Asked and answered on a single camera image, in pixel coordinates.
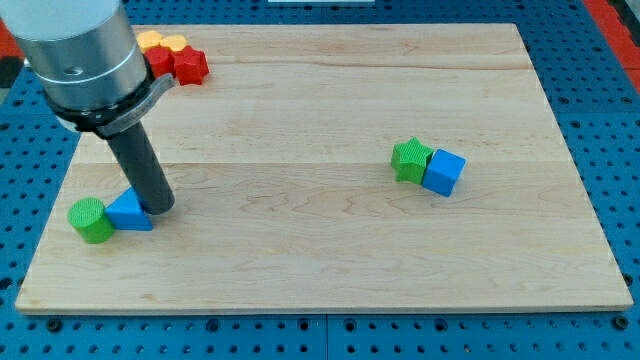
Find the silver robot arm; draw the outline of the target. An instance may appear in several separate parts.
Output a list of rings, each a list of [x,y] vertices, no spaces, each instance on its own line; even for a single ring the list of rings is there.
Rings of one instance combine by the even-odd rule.
[[[80,132],[113,138],[175,85],[153,74],[120,0],[1,0],[1,19],[49,107]]]

